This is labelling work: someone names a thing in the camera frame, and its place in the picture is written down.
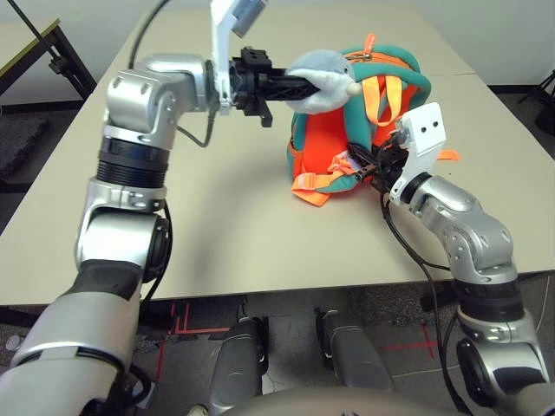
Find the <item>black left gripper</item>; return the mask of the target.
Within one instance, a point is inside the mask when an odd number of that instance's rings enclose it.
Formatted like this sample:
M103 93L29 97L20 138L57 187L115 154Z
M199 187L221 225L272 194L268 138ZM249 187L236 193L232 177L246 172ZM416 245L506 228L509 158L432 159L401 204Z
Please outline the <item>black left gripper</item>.
M245 116L259 117L262 127L271 127L273 122L267 101L300 101L320 91L303 77L271 71L272 63L264 49L244 47L240 56L230 60L233 106Z

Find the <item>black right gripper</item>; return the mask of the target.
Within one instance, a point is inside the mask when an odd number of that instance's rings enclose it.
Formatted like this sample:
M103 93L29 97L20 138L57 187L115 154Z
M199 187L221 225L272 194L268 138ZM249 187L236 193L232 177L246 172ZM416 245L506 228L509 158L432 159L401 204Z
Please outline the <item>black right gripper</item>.
M360 168L354 173L356 181L372 178L371 185L377 191L387 192L401 176L408 151L399 146L385 147L381 152L381 171L376 169L376 156L364 146L348 144L348 157L357 168Z

